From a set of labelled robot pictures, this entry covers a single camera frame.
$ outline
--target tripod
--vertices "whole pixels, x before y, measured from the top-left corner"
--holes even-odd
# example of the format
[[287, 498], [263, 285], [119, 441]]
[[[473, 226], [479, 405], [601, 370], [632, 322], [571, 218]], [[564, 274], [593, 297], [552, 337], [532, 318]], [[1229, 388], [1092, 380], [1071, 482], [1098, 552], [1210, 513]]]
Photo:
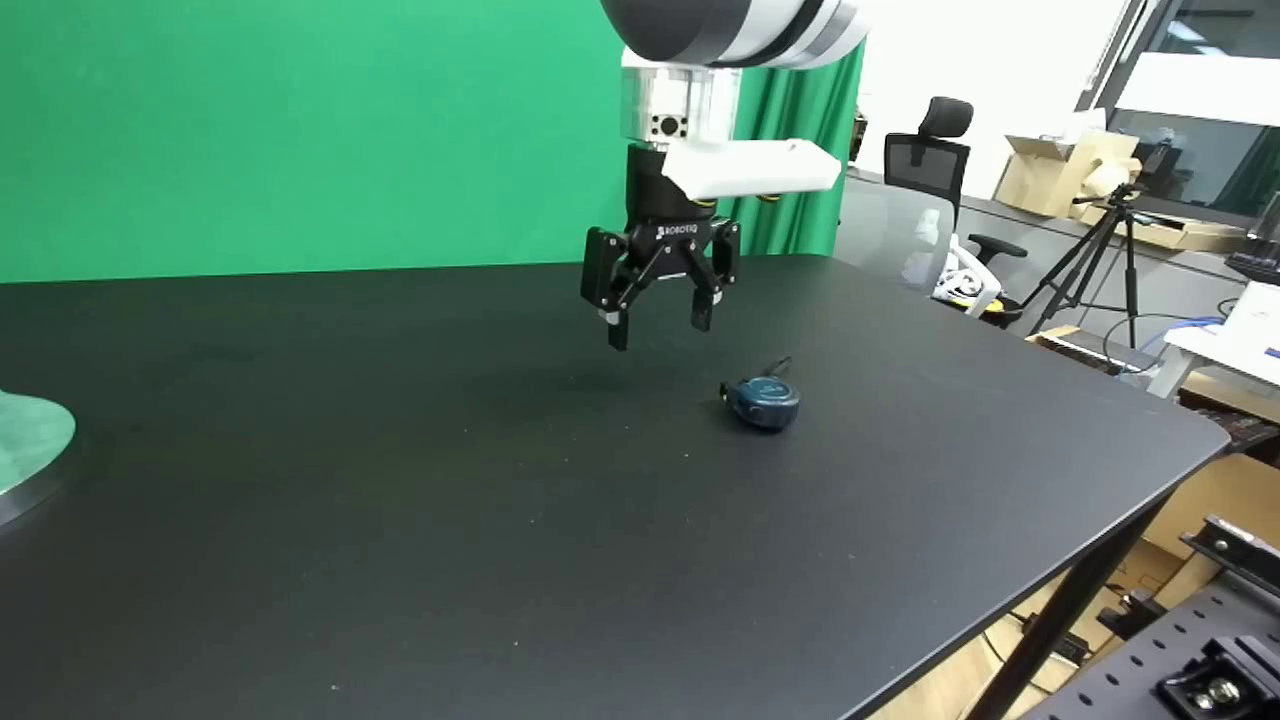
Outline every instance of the tripod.
[[1043, 314], [1032, 325], [1032, 337], [1062, 314], [1062, 308], [1081, 308], [1086, 292], [1098, 276], [1098, 266], [1104, 260], [1116, 229], [1126, 226], [1126, 322], [1127, 322], [1127, 350], [1138, 350], [1138, 260], [1134, 260], [1134, 210], [1127, 199], [1138, 196], [1138, 183], [1120, 183], [1113, 189], [1113, 196], [1104, 199], [1104, 218], [1071, 246], [1067, 256], [1062, 256], [1043, 279], [1032, 290], [1029, 302], [1020, 302], [1020, 308], [1032, 308], [1032, 302], [1039, 292], [1052, 290]]

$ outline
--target desk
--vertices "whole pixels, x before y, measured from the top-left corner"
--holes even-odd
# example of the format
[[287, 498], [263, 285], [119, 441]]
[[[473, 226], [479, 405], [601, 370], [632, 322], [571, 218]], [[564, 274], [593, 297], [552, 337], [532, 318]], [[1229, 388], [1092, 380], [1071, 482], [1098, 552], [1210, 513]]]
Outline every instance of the desk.
[[1166, 364], [1149, 385], [1151, 398], [1167, 399], [1196, 364], [1220, 364], [1280, 388], [1280, 358], [1264, 358], [1255, 345], [1237, 345], [1220, 328], [1174, 328], [1166, 345]]
[[[0, 544], [5, 720], [866, 718], [1224, 447], [828, 260], [748, 266], [712, 337], [662, 285], [630, 358], [578, 268], [0, 290], [0, 328], [87, 423]], [[716, 385], [781, 358], [802, 419], [742, 432]]]

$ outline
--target green screen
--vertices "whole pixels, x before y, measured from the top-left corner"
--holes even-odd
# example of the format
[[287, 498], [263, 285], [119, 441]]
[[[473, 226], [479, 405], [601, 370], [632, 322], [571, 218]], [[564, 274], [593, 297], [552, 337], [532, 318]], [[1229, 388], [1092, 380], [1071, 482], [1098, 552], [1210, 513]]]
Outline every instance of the green screen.
[[598, 0], [0, 5], [0, 279], [578, 260], [620, 92]]

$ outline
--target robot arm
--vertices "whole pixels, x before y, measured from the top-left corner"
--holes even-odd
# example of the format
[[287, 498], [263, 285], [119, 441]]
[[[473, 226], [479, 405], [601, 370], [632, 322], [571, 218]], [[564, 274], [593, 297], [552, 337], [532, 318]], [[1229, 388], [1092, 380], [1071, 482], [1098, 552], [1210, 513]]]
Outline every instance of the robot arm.
[[733, 140], [746, 70], [824, 70], [866, 42], [858, 0], [603, 0], [639, 83], [630, 147], [630, 229], [589, 231], [580, 297], [630, 350], [630, 314], [654, 279], [687, 276], [692, 325], [712, 328], [736, 279], [724, 196], [824, 193], [839, 177], [814, 140]]

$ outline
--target black table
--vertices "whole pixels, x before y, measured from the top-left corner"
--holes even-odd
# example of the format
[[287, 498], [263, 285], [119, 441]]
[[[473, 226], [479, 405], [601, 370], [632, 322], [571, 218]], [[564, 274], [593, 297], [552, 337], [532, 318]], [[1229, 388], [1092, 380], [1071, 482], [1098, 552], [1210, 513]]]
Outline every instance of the black table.
[[[0, 290], [0, 328], [87, 423], [0, 539], [5, 720], [868, 712], [1224, 447], [828, 260], [748, 266], [712, 337], [654, 290], [630, 358], [578, 268]], [[729, 423], [781, 358], [795, 428]]]

